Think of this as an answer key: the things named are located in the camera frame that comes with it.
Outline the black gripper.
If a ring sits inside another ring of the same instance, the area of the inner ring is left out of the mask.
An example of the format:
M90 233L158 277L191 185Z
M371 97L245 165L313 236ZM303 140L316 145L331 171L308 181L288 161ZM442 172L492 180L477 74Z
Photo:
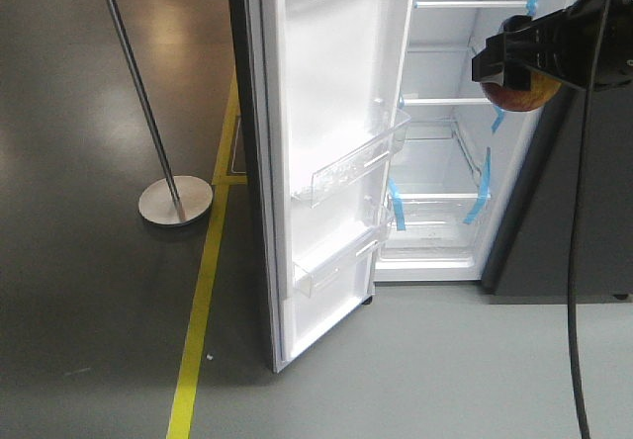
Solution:
M531 22L530 16L514 15L501 23L472 58L474 82L527 91L530 68L581 89L632 83L632 0L577 0ZM513 34L523 29L528 68L510 58Z

